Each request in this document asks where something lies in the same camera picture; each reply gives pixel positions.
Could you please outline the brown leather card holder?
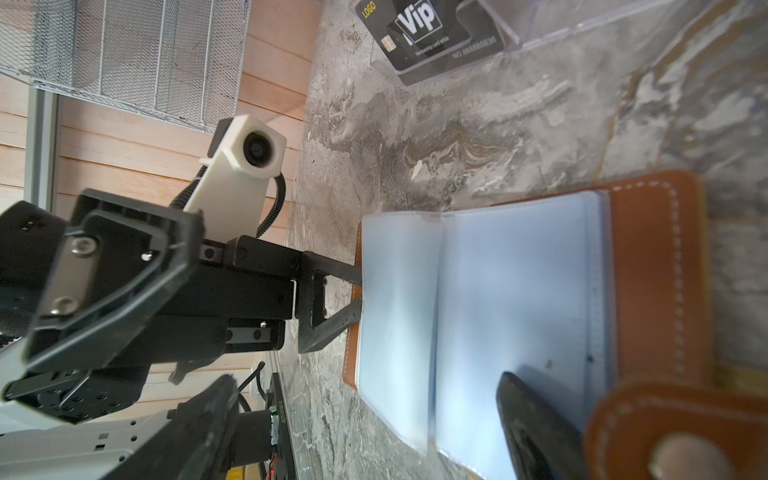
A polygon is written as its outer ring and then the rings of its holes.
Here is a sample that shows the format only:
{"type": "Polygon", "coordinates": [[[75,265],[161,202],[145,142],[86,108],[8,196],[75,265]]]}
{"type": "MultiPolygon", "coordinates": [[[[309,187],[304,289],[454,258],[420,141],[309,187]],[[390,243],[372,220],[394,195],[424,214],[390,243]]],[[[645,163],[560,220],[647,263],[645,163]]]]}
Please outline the brown leather card holder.
{"type": "Polygon", "coordinates": [[[418,453],[519,479],[512,372],[582,433],[588,479],[763,479],[767,380],[717,377],[706,204],[673,170],[361,223],[344,378],[418,453]]]}

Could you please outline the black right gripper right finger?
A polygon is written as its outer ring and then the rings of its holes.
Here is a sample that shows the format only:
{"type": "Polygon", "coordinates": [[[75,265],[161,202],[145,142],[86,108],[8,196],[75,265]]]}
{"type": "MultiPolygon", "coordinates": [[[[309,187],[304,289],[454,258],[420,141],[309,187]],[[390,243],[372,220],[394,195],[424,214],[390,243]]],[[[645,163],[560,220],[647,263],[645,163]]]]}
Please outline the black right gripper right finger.
{"type": "Polygon", "coordinates": [[[519,479],[588,479],[582,433],[512,372],[502,374],[496,402],[519,479]]]}

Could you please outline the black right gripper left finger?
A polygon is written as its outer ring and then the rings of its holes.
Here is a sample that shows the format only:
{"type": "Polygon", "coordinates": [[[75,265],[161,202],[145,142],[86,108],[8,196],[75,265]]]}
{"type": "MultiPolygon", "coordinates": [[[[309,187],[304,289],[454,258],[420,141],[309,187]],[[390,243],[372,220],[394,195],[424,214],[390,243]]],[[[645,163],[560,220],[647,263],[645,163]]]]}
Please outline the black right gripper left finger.
{"type": "Polygon", "coordinates": [[[224,479],[239,415],[237,383],[223,375],[176,409],[168,423],[107,479],[224,479]]]}

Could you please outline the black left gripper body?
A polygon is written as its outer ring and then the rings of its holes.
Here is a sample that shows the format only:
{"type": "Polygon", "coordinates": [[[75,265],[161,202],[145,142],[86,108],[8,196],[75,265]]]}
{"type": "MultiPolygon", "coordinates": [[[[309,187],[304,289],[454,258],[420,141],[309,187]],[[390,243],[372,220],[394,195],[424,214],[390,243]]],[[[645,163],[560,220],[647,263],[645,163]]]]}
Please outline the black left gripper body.
{"type": "Polygon", "coordinates": [[[28,371],[27,337],[70,219],[25,201],[1,216],[3,422],[92,421],[137,403],[156,364],[172,364],[170,380],[178,384],[223,355],[283,345],[299,253],[248,236],[220,243],[204,233],[189,281],[108,366],[28,371]]]}

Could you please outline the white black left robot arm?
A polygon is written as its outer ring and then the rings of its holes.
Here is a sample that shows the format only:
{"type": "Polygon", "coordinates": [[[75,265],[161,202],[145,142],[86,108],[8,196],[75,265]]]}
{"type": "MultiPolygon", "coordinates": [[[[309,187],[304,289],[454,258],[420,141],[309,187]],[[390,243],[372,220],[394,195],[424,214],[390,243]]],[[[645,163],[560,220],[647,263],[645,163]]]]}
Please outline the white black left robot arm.
{"type": "Polygon", "coordinates": [[[207,238],[201,214],[98,190],[64,220],[21,201],[1,217],[1,475],[5,479],[223,479],[258,465],[297,475],[278,374],[249,408],[229,374],[170,409],[131,417],[152,366],[179,384],[226,354],[302,353],[361,316],[325,310],[328,277],[359,266],[242,236],[207,238]]]}

